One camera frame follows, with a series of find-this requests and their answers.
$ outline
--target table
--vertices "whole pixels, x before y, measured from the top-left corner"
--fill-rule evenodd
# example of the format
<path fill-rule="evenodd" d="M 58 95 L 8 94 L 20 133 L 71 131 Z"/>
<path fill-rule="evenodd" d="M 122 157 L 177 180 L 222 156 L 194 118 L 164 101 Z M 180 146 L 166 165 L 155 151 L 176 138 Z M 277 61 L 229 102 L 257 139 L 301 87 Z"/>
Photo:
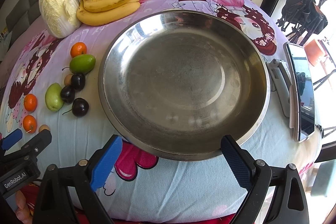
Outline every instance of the table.
<path fill-rule="evenodd" d="M 82 25 L 65 39 L 55 39 L 47 31 L 36 35 L 25 47 L 10 76 L 0 110 L 0 132 L 21 128 L 27 115 L 23 94 L 33 93 L 38 107 L 31 113 L 38 126 L 51 128 L 52 143 L 38 158 L 41 173 L 54 163 L 59 167 L 75 165 L 88 159 L 107 142 L 116 130 L 107 119 L 98 95 L 98 71 L 107 46 L 126 26 L 147 15 L 167 10 L 185 9 L 220 17 L 251 38 L 265 61 L 285 59 L 283 43 L 287 41 L 280 29 L 259 7 L 249 0 L 141 0 L 134 14 L 101 27 Z M 54 82 L 63 83 L 71 57 L 71 46 L 82 41 L 97 63 L 86 76 L 84 90 L 76 94 L 85 98 L 90 110 L 85 117 L 76 118 L 64 105 L 59 112 L 49 111 L 44 94 Z M 288 128 L 278 94 L 271 92 L 270 103 L 263 122 L 255 134 L 242 145 L 255 159 L 269 165 L 285 167 L 293 162 L 303 176 L 317 158 L 320 134 L 298 144 Z M 24 134 L 13 148 L 18 149 L 32 136 Z M 70 189 L 74 204 L 79 206 Z M 199 162 L 179 162 L 159 159 L 124 141 L 123 151 L 104 187 L 97 195 L 109 215 L 117 219 L 150 222 L 190 222 L 213 219 L 237 211 L 246 195 L 239 187 L 224 159 L 217 157 Z"/>

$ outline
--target cartoon print tablecloth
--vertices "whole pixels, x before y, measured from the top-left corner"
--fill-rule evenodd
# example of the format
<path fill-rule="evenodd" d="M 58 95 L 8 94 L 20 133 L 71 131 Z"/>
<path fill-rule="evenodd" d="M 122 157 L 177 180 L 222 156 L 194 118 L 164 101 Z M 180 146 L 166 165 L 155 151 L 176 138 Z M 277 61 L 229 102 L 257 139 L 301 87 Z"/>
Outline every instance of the cartoon print tablecloth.
<path fill-rule="evenodd" d="M 38 157 L 43 175 L 54 163 L 59 167 L 75 165 L 88 159 L 100 149 L 116 130 L 107 119 L 98 95 L 98 71 L 102 56 L 114 37 L 132 22 L 167 9 L 205 12 L 230 22 L 251 38 L 264 59 L 285 59 L 283 43 L 287 41 L 275 23 L 249 0 L 142 0 L 133 15 L 101 27 L 82 25 L 69 37 L 61 40 L 47 31 L 36 35 L 24 48 L 7 84 L 0 110 L 0 133 L 5 137 L 22 128 L 27 115 L 23 108 L 24 95 L 38 98 L 37 109 L 31 113 L 38 126 L 51 128 L 52 143 Z M 90 104 L 83 118 L 71 113 L 62 115 L 71 105 L 59 112 L 49 111 L 44 94 L 54 82 L 63 83 L 71 57 L 70 48 L 84 42 L 88 53 L 97 63 L 86 76 L 84 90 L 76 94 Z M 255 159 L 269 165 L 286 166 L 293 162 L 304 175 L 320 152 L 320 134 L 298 144 L 288 128 L 277 92 L 271 92 L 266 116 L 255 134 L 242 145 Z M 24 134 L 12 150 L 17 150 L 32 135 Z M 80 206 L 71 191 L 74 204 Z M 123 141 L 123 150 L 104 187 L 97 194 L 109 215 L 117 219 L 151 222 L 190 222 L 217 218 L 237 211 L 246 195 L 236 182 L 224 157 L 199 162 L 179 162 L 159 159 Z"/>

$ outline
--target cherry stem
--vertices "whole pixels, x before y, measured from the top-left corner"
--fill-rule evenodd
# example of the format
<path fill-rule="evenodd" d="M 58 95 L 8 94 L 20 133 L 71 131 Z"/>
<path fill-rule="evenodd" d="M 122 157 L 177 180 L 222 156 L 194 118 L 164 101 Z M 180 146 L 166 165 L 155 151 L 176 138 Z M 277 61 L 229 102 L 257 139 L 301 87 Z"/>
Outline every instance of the cherry stem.
<path fill-rule="evenodd" d="M 63 115 L 63 114 L 65 114 L 65 113 L 68 113 L 68 112 L 70 112 L 71 110 L 72 110 L 72 109 L 68 110 L 67 112 L 64 112 L 64 113 L 62 113 L 62 115 Z"/>

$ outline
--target dark blue textured pad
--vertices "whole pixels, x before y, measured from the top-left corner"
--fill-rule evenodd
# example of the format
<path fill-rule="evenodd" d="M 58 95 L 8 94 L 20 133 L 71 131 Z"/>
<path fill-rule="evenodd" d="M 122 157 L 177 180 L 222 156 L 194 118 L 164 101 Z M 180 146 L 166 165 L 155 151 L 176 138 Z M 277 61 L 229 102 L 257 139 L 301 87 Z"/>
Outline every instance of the dark blue textured pad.
<path fill-rule="evenodd" d="M 21 139 L 22 139 L 22 131 L 20 129 L 14 130 L 6 138 L 1 140 L 2 150 L 5 151 L 9 150 L 14 144 L 16 144 Z"/>
<path fill-rule="evenodd" d="M 122 145 L 121 137 L 117 136 L 106 149 L 100 161 L 93 168 L 90 185 L 94 192 L 104 186 L 105 181 L 121 153 Z"/>
<path fill-rule="evenodd" d="M 222 138 L 221 150 L 227 163 L 231 168 L 231 171 L 235 175 L 239 186 L 245 188 L 247 191 L 250 191 L 253 185 L 252 171 L 243 161 L 237 150 L 234 148 L 234 146 L 226 136 Z"/>

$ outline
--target green fruit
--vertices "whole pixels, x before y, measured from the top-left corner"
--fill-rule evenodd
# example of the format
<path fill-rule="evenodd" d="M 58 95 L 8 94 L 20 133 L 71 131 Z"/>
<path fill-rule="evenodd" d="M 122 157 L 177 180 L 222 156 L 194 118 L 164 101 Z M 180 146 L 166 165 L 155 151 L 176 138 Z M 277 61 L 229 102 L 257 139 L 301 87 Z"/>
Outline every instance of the green fruit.
<path fill-rule="evenodd" d="M 75 56 L 70 62 L 70 70 L 72 73 L 84 73 L 92 71 L 95 67 L 96 59 L 91 54 L 80 54 Z"/>
<path fill-rule="evenodd" d="M 59 83 L 53 83 L 48 87 L 44 99 L 47 108 L 51 111 L 58 111 L 63 106 L 64 102 L 61 98 L 61 86 Z"/>

